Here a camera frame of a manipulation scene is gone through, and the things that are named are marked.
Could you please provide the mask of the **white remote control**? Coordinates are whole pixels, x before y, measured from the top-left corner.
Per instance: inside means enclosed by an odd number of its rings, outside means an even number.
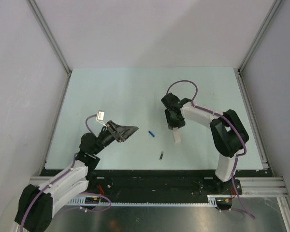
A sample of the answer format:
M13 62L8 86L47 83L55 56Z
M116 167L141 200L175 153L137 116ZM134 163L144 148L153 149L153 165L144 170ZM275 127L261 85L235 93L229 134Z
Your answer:
M179 128L173 128L173 136L174 136L174 142L176 144L181 142L181 136L180 136Z

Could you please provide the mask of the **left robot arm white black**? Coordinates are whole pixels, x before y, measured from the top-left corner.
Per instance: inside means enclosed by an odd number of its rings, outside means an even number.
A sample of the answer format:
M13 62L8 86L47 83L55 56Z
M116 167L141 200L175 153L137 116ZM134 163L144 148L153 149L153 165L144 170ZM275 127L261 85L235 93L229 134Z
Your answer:
M44 232L72 198L83 192L94 192L97 187L94 170L100 161L97 154L114 141L126 141L136 131L137 126L121 126L110 120L98 135L92 131L85 133L80 139L79 151L67 168L42 184L29 184L23 189L15 216L19 230Z

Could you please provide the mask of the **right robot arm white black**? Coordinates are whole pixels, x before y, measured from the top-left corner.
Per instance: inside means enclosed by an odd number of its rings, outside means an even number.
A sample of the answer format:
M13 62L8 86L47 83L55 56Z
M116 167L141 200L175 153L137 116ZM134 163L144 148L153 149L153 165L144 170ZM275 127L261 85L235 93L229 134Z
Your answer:
M186 125L186 120L210 129L219 158L209 188L219 194L226 193L235 183L238 157L247 153L246 142L249 141L238 114L231 109L223 113L214 112L194 105L188 98L179 99L172 93L166 94L161 102L165 106L167 125L173 131L176 143L181 141L179 129Z

